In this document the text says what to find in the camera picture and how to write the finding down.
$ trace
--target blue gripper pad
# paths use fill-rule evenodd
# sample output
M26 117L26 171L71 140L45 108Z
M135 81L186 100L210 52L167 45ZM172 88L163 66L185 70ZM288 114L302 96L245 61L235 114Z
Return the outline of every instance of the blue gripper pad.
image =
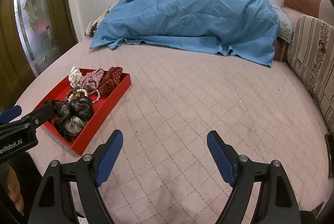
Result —
M234 169L228 156L225 154L224 149L226 149L226 144L222 141L216 131L210 131L206 138L206 142L215 161L217 168L222 176L223 180L227 182L231 187L236 183L236 178L234 176Z
M95 179L95 184L97 187L100 187L102 183L108 180L111 170L113 169L116 159L120 154L123 146L122 132L118 130L118 132L114 132L113 134L116 136L113 138L109 148L97 166L97 177Z
M22 108L16 105L0 114L0 125L11 122L13 119L17 118L22 114Z

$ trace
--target person's hand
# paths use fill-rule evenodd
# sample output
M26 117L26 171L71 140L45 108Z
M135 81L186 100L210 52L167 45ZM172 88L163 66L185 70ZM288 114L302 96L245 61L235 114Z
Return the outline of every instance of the person's hand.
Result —
M7 175L7 187L8 187L8 196L13 201L16 209L19 212L23 211L23 198L21 195L21 188L19 181L17 180L15 171L9 166L9 172Z

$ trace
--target pink checkered scrunchie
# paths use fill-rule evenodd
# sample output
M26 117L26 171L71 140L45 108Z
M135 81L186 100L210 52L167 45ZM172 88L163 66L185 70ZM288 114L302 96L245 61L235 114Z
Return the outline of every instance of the pink checkered scrunchie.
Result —
M85 76L81 77L79 81L80 87L87 90L88 93L97 89L103 77L103 73L103 69L88 72Z

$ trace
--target striped sofa cushion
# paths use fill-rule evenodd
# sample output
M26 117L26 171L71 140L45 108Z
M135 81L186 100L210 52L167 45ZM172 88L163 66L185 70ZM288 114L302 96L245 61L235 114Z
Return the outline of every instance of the striped sofa cushion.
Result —
M311 16L302 16L288 47L288 63L319 105L334 135L334 27Z

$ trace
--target pillow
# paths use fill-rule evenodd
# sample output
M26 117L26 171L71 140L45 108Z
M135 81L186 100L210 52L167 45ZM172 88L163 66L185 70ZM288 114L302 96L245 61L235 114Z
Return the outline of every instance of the pillow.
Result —
M285 15L287 15L287 17L291 21L293 29L295 28L296 23L300 19L300 17L305 15L305 14L299 12L299 11L296 11L296 10L293 10L293 9L290 9L290 8L286 8L286 7L283 7L282 11Z
M280 18L280 29L278 30L278 36L290 43L292 37L292 24L287 15L285 15L275 0L269 0L272 7L275 9L278 17Z
M321 0L284 0L284 6L302 12L315 18L319 18L319 6Z

